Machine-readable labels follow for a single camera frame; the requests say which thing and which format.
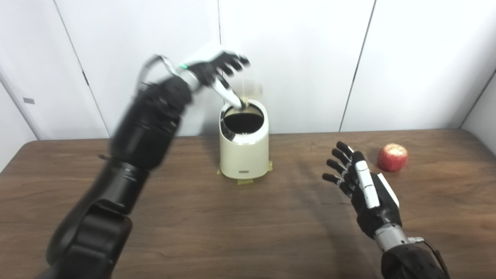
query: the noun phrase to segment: robotic hand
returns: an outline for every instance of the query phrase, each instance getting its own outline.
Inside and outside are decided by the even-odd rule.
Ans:
[[[374,239],[383,253],[381,272],[385,279],[449,279],[438,250],[421,237],[406,237],[402,229],[398,199],[382,174],[369,171],[363,154],[338,141],[327,165],[341,177],[324,173],[322,178],[339,186],[357,212],[360,229]],[[415,245],[425,243],[431,254]]]
[[[143,81],[163,62],[171,77]],[[110,157],[97,180],[56,229],[47,248],[50,267],[36,279],[108,279],[131,232],[127,217],[150,171],[162,162],[192,94],[211,86],[234,108],[243,102],[220,72],[232,75],[248,65],[239,54],[221,51],[205,61],[173,69],[163,56],[150,59],[140,73],[137,96],[110,143]]]

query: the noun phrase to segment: masking tape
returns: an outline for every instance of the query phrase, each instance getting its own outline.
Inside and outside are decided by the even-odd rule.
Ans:
[[[272,167],[272,161],[269,161],[269,169],[267,171],[271,171],[271,170],[274,170],[274,168]],[[222,174],[222,171],[220,170],[220,164],[219,164],[219,168],[217,169],[217,174]],[[253,183],[253,179],[238,179],[238,185],[250,184],[250,183]]]
[[[238,179],[238,185],[253,183],[253,179]]]

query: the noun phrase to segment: apple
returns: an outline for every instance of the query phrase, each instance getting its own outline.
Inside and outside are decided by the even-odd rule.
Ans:
[[[377,158],[377,164],[385,171],[399,171],[408,160],[408,151],[396,143],[388,143],[384,146]]]

